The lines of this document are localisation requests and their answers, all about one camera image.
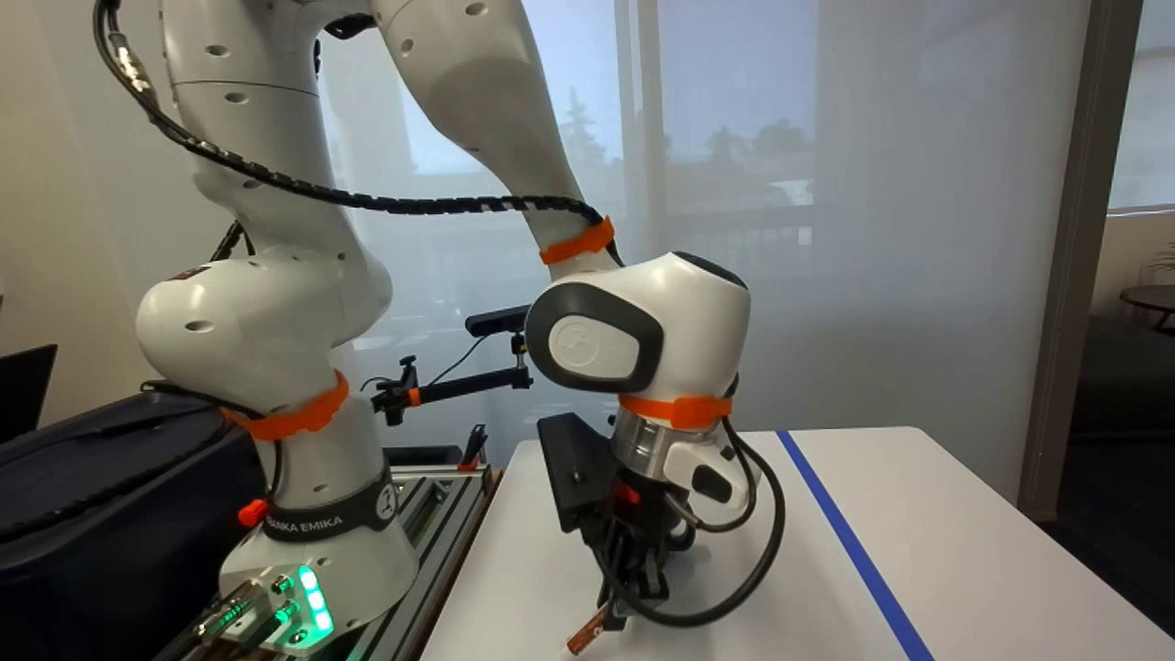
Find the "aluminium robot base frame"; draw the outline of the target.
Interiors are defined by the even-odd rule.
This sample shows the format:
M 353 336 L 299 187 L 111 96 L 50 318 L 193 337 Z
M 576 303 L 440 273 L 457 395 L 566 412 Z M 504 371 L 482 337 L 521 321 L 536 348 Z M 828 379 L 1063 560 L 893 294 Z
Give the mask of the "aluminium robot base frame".
M 154 661 L 410 661 L 472 544 L 493 467 L 454 450 L 407 450 L 389 471 L 389 533 L 370 544 L 299 544 L 225 578 L 216 602 Z

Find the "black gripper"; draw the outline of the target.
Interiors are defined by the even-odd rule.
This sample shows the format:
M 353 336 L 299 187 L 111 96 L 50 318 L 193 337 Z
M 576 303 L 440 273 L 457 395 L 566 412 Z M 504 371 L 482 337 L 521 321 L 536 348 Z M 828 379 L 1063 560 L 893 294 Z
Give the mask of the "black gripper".
M 610 595 L 667 598 L 667 560 L 692 546 L 692 526 L 664 493 L 620 486 L 604 505 L 603 580 Z

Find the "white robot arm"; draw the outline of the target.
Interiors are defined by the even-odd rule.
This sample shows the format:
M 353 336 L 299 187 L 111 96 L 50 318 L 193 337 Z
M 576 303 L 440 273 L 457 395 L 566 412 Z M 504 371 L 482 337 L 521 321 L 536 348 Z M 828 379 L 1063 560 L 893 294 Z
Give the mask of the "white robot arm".
M 381 201 L 329 185 L 314 43 L 350 29 L 381 37 L 434 129 L 504 185 L 489 205 L 523 222 L 549 275 L 523 310 L 536 367 L 615 400 L 604 486 L 749 499 L 727 431 L 749 288 L 692 255 L 615 255 L 566 161 L 521 0 L 161 0 L 177 106 L 161 133 L 253 251 L 154 283 L 135 342 L 159 374 L 283 451 L 280 493 L 219 588 L 265 592 L 294 654 L 384 614 L 418 573 L 373 415 L 335 353 L 379 329 L 407 270 L 445 256 L 389 255 L 350 222 Z

